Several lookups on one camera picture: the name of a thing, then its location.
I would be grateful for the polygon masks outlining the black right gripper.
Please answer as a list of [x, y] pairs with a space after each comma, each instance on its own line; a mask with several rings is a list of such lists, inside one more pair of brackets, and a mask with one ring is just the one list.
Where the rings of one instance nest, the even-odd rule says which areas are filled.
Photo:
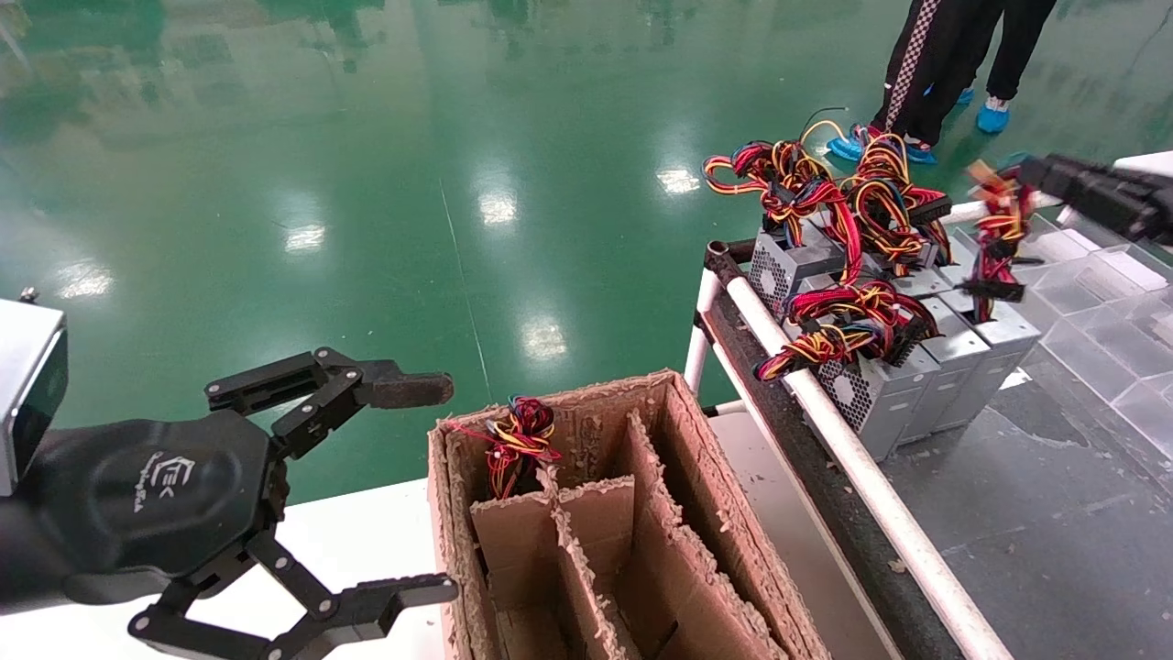
[[1060, 197], [1086, 220], [1119, 237], [1172, 246], [1169, 175], [1047, 154], [1025, 156], [1019, 176], [1031, 191]]

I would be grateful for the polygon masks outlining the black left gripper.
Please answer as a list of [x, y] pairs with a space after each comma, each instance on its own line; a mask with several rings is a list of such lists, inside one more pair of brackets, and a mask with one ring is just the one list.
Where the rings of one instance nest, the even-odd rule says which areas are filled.
[[[128, 634], [184, 659], [323, 659], [375, 642], [407, 608], [447, 604], [445, 573], [360, 581], [332, 593], [272, 532], [289, 498], [282, 460], [301, 460], [364, 408], [448, 402], [448, 373], [406, 373], [330, 347], [205, 386], [203, 419], [50, 431], [4, 498], [4, 612], [106, 606], [145, 596]], [[296, 402], [267, 436], [251, 414]], [[194, 603], [262, 567], [304, 608], [280, 635], [189, 619]]]

